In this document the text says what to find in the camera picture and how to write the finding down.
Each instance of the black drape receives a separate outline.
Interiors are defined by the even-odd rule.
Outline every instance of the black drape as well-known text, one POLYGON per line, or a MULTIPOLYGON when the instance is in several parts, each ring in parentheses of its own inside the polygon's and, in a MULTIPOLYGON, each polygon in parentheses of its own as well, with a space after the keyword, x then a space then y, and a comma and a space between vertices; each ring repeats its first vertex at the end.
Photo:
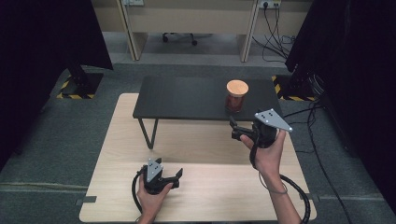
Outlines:
POLYGON ((72 63, 112 69, 90 0, 0 0, 0 168, 72 63))
POLYGON ((396 1, 314 1, 286 65, 291 81, 323 79, 341 137, 396 213, 396 1))

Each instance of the hazard tape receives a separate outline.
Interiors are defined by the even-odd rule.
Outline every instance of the hazard tape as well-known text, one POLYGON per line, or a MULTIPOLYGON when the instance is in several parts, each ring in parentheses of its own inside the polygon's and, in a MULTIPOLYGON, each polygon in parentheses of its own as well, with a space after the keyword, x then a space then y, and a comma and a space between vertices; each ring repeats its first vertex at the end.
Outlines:
POLYGON ((276 95, 278 99, 281 100, 290 100, 290 101, 315 101, 315 97, 306 97, 306 96, 287 96, 283 94, 282 88, 279 85, 279 82, 276 78, 276 76, 272 77, 272 80, 274 82, 274 87, 276 91, 276 95))
POLYGON ((73 99, 73 100, 81 100, 81 99, 92 99, 95 94, 65 94, 64 89, 67 87, 67 85, 70 82, 70 79, 72 77, 69 76, 64 84, 62 85, 59 94, 56 96, 57 99, 73 99))

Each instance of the controller cable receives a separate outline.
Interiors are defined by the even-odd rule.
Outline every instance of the controller cable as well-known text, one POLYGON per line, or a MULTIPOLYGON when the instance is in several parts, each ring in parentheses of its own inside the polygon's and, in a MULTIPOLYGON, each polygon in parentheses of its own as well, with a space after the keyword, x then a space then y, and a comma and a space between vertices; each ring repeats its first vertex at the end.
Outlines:
MULTIPOLYGON (((250 154, 249 154, 249 159, 250 159, 250 162, 254 169, 256 169, 256 162, 254 160, 256 158, 258 142, 259 142, 259 138, 256 139, 256 142, 254 143, 253 147, 251 148, 250 154)), ((285 182, 287 182, 288 184, 290 184, 292 187, 294 187, 297 190, 297 192, 300 193, 300 196, 303 198, 304 205, 305 205, 305 213, 304 213, 304 217, 303 217, 301 223, 302 224, 308 223, 309 217, 311 216, 311 204, 309 203, 308 196, 306 196, 305 192, 296 183, 294 183, 294 181, 292 181, 291 179, 287 178, 284 175, 280 175, 280 179, 282 179, 285 182)))
POLYGON ((136 207, 139 209, 140 213, 142 213, 142 205, 140 205, 140 202, 137 200, 136 196, 136 182, 137 178, 142 174, 142 171, 138 171, 136 176, 134 177, 134 180, 132 181, 132 196, 134 197, 134 203, 136 204, 136 207))

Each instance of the electrical outlet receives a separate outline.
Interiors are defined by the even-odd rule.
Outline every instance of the electrical outlet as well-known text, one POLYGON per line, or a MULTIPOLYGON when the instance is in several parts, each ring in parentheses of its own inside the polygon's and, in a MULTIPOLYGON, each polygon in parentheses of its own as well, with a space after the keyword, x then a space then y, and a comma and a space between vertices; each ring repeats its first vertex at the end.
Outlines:
POLYGON ((260 1, 260 8, 265 8, 264 4, 267 3, 267 9, 275 9, 280 8, 281 0, 261 0, 260 1))
POLYGON ((125 6, 142 7, 145 5, 144 0, 122 0, 125 6))

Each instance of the cup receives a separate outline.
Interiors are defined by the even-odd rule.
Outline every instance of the cup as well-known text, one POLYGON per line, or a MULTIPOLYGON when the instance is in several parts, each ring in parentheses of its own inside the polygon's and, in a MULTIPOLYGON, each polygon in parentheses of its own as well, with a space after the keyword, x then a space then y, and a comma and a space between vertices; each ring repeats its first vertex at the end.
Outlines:
POLYGON ((231 80, 227 83, 228 95, 225 99, 225 107, 230 112, 239 112, 244 103, 245 94, 248 92, 248 84, 241 80, 231 80))

